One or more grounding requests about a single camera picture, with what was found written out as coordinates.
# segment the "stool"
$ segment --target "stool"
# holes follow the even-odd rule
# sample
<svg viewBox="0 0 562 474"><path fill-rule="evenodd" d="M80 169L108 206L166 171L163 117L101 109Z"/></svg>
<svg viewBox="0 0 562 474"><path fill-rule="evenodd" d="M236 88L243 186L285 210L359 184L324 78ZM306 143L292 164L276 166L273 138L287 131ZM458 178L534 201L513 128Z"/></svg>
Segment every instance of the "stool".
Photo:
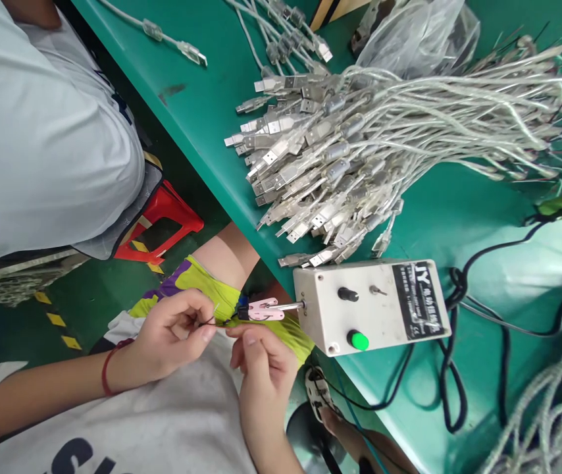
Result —
<svg viewBox="0 0 562 474"><path fill-rule="evenodd" d="M137 238L144 230L147 230L163 217L177 222L182 225L182 228L167 239L163 245L149 253L130 247L130 242L132 240ZM167 180L163 181L161 187L156 191L156 194L149 202L149 206L145 212L143 212L143 218L144 219L140 219L136 223L129 237L121 243L115 253L115 258L160 265L165 261L165 259L161 258L163 254L173 247L177 241L182 239L189 232L199 232L204 227L202 219L193 212L191 207L187 206Z"/></svg>

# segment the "gray shirt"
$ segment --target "gray shirt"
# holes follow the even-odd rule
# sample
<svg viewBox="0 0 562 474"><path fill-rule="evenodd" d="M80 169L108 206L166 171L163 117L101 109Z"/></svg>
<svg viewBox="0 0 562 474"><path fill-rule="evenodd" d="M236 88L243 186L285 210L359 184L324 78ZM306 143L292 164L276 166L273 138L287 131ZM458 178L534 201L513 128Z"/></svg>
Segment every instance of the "gray shirt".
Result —
<svg viewBox="0 0 562 474"><path fill-rule="evenodd" d="M0 473L252 473L240 426L242 376L218 333L171 376L78 406L0 443ZM26 363L0 364L0 382Z"/></svg>

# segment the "red string bracelet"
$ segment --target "red string bracelet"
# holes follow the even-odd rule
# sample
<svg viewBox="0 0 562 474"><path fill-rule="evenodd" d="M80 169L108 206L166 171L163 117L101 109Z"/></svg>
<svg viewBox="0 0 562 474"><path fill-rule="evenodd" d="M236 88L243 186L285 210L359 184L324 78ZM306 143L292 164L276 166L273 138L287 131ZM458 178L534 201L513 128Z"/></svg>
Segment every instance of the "red string bracelet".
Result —
<svg viewBox="0 0 562 474"><path fill-rule="evenodd" d="M110 357L112 357L112 355L118 351L119 349L121 349L121 347L125 347L131 343L134 342L134 339L129 338L129 339L124 339L121 342L119 342L114 349L112 349L110 351L110 353L108 354L108 356L105 358L105 362L103 362L103 368L101 369L101 386L103 387L103 391L105 392L106 396L113 396L116 395L112 390L110 390L110 387L108 386L108 378L106 376L106 371L108 368L108 362L110 362Z"/></svg>

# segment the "green workbench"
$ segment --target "green workbench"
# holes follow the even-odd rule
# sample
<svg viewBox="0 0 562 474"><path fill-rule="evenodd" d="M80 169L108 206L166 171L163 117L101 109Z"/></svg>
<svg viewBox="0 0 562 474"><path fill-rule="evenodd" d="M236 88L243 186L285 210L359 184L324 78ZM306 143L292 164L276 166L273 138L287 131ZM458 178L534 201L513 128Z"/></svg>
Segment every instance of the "green workbench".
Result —
<svg viewBox="0 0 562 474"><path fill-rule="evenodd" d="M207 56L209 66L204 69L169 45L150 40L97 0L73 3L275 277L293 294L292 272L279 268L276 260L321 245L308 238L295 245L277 239L277 227L255 231L265 208L255 205L243 161L223 142L248 120L235 113L235 106L255 95L253 81L259 76L233 9L222 0L113 0L127 13L156 22L173 38L194 44ZM561 3L476 0L472 7L483 19L479 48L483 52L490 50L501 31L508 34L521 24L525 32L537 34L552 20L541 41L552 43L562 35ZM351 13L322 31L334 52L330 67L335 72L351 62L347 43L360 17L361 12ZM257 34L255 42L263 52ZM404 195L404 210L385 257L435 260L442 270L444 292L449 292L448 267L462 266L476 251L526 233L519 226L533 208L518 186L529 185L492 182L459 165L436 167ZM372 241L367 238L353 259L366 259ZM527 245L484 257L472 269L471 294L512 323L548 328L562 300L562 221L542 229ZM510 407L533 374L562 352L562 336L551 341L512 335ZM497 326L463 311L454 359L467 389L469 416L465 427L451 435L438 399L437 345L419 344L395 402L378 415L420 471L471 472L495 443L500 346ZM338 361L367 401L377 403L403 351L377 350ZM455 388L449 389L455 400Z"/></svg>

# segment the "bundle of cables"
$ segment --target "bundle of cables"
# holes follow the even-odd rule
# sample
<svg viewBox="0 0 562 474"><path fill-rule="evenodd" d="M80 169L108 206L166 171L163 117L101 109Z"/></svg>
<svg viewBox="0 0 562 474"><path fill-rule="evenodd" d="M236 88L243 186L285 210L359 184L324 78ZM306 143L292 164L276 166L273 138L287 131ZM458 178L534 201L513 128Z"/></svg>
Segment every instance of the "bundle of cables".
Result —
<svg viewBox="0 0 562 474"><path fill-rule="evenodd" d="M297 74L292 60L303 63L305 70L313 74L327 75L329 71L318 60L327 63L332 58L329 46L315 34L305 22L305 13L298 7L290 8L282 0L225 0L235 8L242 24L243 33L250 46L255 62L261 71L261 77L278 74L284 75L285 66L291 74ZM260 14L257 5L270 19ZM243 21L243 14L253 17L259 25L259 31L266 45L266 56L271 66L264 65L259 58L248 28ZM311 56L314 53L318 60Z"/></svg>
<svg viewBox="0 0 562 474"><path fill-rule="evenodd" d="M479 472L562 473L562 358L538 374L523 392Z"/></svg>
<svg viewBox="0 0 562 474"><path fill-rule="evenodd" d="M276 98L263 118L225 140L250 166L259 223L283 222L277 236L308 232L325 248L295 265L340 263L388 222L372 256L390 243L403 194L438 163L458 163L492 180L557 178L562 141L562 45L537 52L522 37L462 76L401 80L351 66L329 77L271 76L255 83Z"/></svg>

